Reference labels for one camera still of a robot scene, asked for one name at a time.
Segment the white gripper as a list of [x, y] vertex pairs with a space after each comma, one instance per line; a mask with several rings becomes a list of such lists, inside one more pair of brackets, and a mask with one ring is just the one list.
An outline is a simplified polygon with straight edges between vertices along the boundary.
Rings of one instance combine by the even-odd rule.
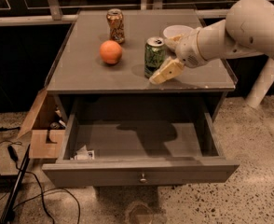
[[164, 40], [170, 50], [175, 50], [176, 57], [168, 57], [157, 71], [149, 78], [152, 84], [161, 84], [182, 74], [185, 66], [198, 68], [207, 63], [199, 52], [199, 28], [185, 35], [176, 35]]

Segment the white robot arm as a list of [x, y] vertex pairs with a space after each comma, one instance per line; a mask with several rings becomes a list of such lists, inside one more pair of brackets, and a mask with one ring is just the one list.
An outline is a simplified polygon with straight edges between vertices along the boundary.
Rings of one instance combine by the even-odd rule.
[[267, 63], [246, 98], [249, 106], [258, 107], [274, 82], [274, 5], [268, 0], [239, 0], [223, 20], [182, 34], [176, 32], [165, 44], [176, 57], [166, 59], [150, 77], [153, 84], [212, 60], [267, 55]]

